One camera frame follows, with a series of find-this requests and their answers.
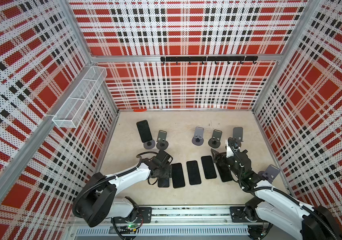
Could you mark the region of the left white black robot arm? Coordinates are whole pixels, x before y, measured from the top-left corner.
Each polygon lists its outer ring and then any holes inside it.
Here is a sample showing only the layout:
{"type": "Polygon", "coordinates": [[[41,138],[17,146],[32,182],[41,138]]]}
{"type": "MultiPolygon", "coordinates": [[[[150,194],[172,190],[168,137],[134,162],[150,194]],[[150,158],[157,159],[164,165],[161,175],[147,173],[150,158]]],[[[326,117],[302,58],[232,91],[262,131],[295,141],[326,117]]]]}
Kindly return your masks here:
{"type": "Polygon", "coordinates": [[[140,215],[139,205],[130,197],[118,198],[117,195],[142,181],[155,179],[158,182],[169,178],[174,159],[164,150],[139,153],[136,158],[138,163],[135,166],[121,172],[92,175],[73,200],[72,214],[85,220],[91,228],[105,219],[134,222],[140,215]]]}

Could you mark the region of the black phone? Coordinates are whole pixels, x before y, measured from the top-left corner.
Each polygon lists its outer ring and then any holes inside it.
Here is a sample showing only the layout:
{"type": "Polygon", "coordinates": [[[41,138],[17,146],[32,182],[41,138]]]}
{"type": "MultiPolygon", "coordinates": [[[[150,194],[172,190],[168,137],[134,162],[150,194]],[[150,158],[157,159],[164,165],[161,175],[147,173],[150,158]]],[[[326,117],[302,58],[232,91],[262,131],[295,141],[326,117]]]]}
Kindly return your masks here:
{"type": "Polygon", "coordinates": [[[211,156],[201,157],[204,175],[207,180],[216,179],[217,173],[211,156]]]}
{"type": "Polygon", "coordinates": [[[231,174],[231,170],[229,169],[229,166],[225,163],[216,163],[219,175],[221,177],[222,182],[231,182],[233,181],[233,177],[231,174]]]}
{"type": "Polygon", "coordinates": [[[170,187],[170,178],[159,178],[158,187],[159,188],[169,188],[170,187]]]}
{"type": "Polygon", "coordinates": [[[146,143],[153,140],[149,123],[147,120],[142,120],[136,123],[138,132],[142,143],[146,143]]]}
{"type": "Polygon", "coordinates": [[[202,183],[197,161],[188,161],[187,170],[190,185],[200,185],[202,183]]]}

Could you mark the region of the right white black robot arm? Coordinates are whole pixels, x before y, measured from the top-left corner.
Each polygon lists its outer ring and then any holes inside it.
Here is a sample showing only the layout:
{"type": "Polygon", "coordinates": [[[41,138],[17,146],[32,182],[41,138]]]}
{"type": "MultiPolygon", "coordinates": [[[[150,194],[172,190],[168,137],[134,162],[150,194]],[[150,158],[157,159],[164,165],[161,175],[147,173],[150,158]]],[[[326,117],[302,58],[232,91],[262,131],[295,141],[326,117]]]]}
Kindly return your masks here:
{"type": "Polygon", "coordinates": [[[229,171],[243,192],[253,195],[245,207],[249,222],[266,221],[297,240],[342,240],[342,230],[327,208],[306,204],[276,188],[272,182],[280,169],[269,165],[254,172],[248,152],[240,148],[238,140],[228,138],[225,152],[212,147],[211,153],[214,163],[229,171]]]}

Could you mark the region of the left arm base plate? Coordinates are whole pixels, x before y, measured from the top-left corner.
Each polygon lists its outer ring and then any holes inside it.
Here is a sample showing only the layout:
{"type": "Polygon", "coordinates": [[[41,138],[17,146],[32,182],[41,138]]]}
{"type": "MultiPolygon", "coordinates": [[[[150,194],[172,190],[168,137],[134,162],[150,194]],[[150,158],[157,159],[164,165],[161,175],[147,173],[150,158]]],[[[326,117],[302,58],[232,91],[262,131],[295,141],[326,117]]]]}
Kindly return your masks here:
{"type": "Polygon", "coordinates": [[[134,214],[130,214],[126,218],[115,217],[114,222],[116,224],[149,224],[152,219],[152,210],[151,207],[139,207],[137,210],[134,209],[134,214]]]}

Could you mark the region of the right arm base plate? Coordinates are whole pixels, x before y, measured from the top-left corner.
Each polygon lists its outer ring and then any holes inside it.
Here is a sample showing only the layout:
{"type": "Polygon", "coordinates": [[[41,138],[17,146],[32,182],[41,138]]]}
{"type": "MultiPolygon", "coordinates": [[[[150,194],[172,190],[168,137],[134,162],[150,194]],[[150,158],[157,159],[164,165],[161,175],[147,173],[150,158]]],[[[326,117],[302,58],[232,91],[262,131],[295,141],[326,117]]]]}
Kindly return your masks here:
{"type": "Polygon", "coordinates": [[[230,217],[233,223],[262,223],[255,209],[247,206],[230,207],[230,217]]]}

